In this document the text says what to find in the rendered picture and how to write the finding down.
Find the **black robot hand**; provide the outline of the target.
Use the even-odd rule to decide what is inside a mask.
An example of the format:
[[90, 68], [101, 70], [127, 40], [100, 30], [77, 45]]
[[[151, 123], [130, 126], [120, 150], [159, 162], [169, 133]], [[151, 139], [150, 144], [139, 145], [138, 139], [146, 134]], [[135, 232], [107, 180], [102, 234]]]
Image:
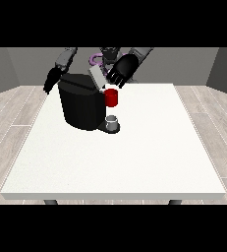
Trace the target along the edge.
[[60, 68], [58, 67], [52, 68], [47, 74], [47, 78], [44, 83], [43, 90], [47, 94], [49, 94], [52, 88], [54, 87], [54, 85], [59, 82], [62, 75], [63, 75], [63, 71]]
[[106, 80], [122, 89], [139, 68], [139, 59], [134, 54], [122, 56], [108, 72]]

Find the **pale grey machine lid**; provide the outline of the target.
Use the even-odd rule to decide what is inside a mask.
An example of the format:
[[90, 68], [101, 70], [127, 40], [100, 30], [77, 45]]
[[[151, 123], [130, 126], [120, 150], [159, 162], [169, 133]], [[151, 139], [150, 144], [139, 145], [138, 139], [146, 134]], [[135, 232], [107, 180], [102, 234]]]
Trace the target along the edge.
[[101, 69], [98, 65], [94, 65], [88, 69], [88, 73], [91, 76], [96, 88], [101, 90], [106, 84], [107, 81], [103, 76]]

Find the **red pod holder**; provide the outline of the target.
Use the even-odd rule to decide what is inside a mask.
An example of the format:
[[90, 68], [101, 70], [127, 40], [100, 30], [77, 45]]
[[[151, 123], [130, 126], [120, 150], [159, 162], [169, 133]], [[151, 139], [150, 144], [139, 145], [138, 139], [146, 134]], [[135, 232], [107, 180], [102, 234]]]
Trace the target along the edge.
[[118, 104], [118, 91], [115, 89], [107, 89], [104, 92], [105, 105], [108, 107], [114, 107]]

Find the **black coffee machine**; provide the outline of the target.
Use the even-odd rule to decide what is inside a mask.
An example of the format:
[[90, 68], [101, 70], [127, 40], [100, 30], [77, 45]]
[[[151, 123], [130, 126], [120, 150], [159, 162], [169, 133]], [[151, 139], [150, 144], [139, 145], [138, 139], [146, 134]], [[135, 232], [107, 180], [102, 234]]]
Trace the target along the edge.
[[108, 134], [120, 131], [120, 124], [109, 129], [106, 122], [105, 95], [95, 86], [90, 75], [64, 74], [58, 83], [65, 120], [80, 130], [101, 130]]

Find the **small grey cup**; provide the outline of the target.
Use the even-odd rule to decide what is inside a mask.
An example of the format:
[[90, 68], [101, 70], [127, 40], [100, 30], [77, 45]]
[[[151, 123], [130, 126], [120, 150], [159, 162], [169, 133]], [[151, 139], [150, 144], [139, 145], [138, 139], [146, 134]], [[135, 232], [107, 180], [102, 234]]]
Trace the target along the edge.
[[115, 115], [108, 115], [105, 118], [106, 121], [106, 129], [109, 131], [114, 131], [118, 127], [118, 119]]

